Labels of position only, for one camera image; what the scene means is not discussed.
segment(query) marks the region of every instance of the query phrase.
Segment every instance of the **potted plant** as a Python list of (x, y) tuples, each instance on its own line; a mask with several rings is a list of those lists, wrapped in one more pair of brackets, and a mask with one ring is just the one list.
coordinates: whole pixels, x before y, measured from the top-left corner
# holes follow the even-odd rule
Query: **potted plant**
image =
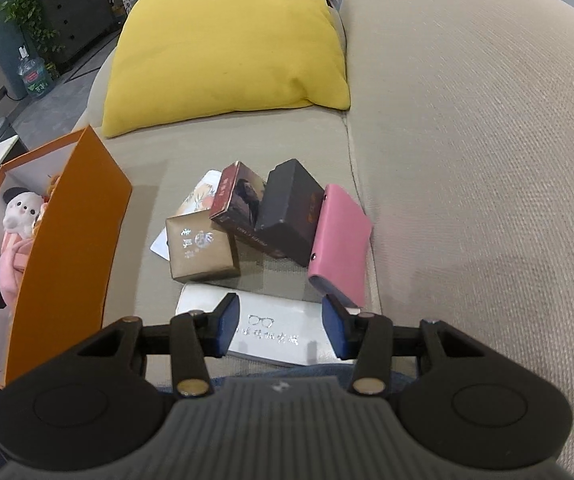
[(46, 61), (47, 69), (52, 73), (55, 65), (51, 62), (51, 54), (62, 49), (62, 45), (55, 40), (58, 33), (48, 27), (45, 22), (40, 2), (38, 0), (5, 0), (0, 2), (0, 13), (4, 16), (5, 23), (16, 24), (25, 44), (28, 44), (28, 36), (38, 54)]

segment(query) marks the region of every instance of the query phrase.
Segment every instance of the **green leaves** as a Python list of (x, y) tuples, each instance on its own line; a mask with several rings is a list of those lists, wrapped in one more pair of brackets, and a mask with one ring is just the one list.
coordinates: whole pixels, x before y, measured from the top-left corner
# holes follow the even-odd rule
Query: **green leaves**
[(38, 53), (57, 52), (61, 48), (53, 44), (56, 33), (47, 26), (38, 0), (5, 0), (0, 2), (0, 13), (5, 23), (14, 22), (21, 32), (27, 33)]

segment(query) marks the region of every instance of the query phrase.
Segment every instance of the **black box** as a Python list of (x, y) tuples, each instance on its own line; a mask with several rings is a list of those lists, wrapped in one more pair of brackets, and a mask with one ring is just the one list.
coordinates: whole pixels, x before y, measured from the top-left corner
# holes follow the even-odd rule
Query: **black box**
[(302, 267), (309, 264), (324, 190), (295, 158), (269, 172), (256, 232)]

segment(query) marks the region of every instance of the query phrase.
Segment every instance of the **brown gift box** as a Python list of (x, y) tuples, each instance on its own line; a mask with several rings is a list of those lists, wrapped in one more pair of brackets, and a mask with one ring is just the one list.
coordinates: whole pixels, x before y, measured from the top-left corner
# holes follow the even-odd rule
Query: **brown gift box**
[(179, 282), (240, 276), (234, 237), (209, 219), (209, 211), (167, 219), (171, 277)]

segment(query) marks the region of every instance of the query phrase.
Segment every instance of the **sofa cushion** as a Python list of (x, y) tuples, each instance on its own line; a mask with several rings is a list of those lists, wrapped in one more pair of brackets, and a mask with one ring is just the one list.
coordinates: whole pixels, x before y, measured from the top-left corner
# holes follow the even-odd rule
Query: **sofa cushion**
[(116, 47), (102, 134), (311, 104), (349, 107), (325, 0), (139, 0)]
[[(338, 37), (338, 42), (345, 55), (347, 51), (347, 40), (345, 38), (345, 30), (343, 23), (340, 20), (340, 15), (333, 7), (328, 7), (329, 15), (333, 20), (334, 30)], [(74, 130), (79, 130), (84, 126), (90, 125), (97, 134), (102, 135), (102, 117), (104, 116), (104, 100), (107, 97), (107, 88), (109, 86), (109, 77), (112, 73), (113, 57), (115, 56), (116, 49), (114, 48), (107, 59), (105, 59), (102, 67), (96, 74), (94, 83), (89, 92), (87, 100), (87, 108), (84, 117), (76, 124)]]
[[(169, 262), (149, 249), (152, 241), (208, 170), (241, 160), (267, 176), (277, 164), (297, 158), (322, 185), (340, 184), (356, 198), (339, 112), (321, 107), (234, 113), (148, 128), (105, 140), (133, 185), (107, 293), (104, 321), (137, 314), (147, 324), (167, 323), (174, 315), (181, 284), (171, 279)], [(241, 277), (213, 282), (241, 290), (296, 300), (319, 301), (306, 269), (274, 260), (238, 243)], [(371, 258), (368, 306), (379, 312)], [(249, 363), (211, 362), (212, 374), (250, 371)], [(169, 381), (169, 364), (151, 359), (147, 378)]]
[[(454, 324), (574, 408), (574, 9), (343, 0), (341, 17), (383, 312)], [(560, 461), (574, 474), (574, 430)]]

